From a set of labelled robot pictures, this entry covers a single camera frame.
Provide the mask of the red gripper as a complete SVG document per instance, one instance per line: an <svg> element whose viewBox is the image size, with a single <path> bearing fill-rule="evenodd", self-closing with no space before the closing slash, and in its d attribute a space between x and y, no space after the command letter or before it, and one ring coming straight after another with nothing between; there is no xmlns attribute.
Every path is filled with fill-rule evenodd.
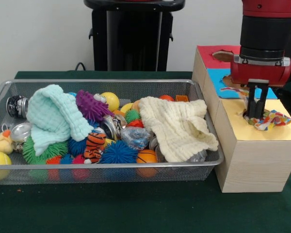
<svg viewBox="0 0 291 233"><path fill-rule="evenodd" d="M249 118L261 119L264 114L268 86L282 87L291 74L291 59L283 57L279 61L255 61L234 55L230 64L233 83L244 84L249 88L247 113ZM261 83L260 99L255 101L256 83Z"/></svg>

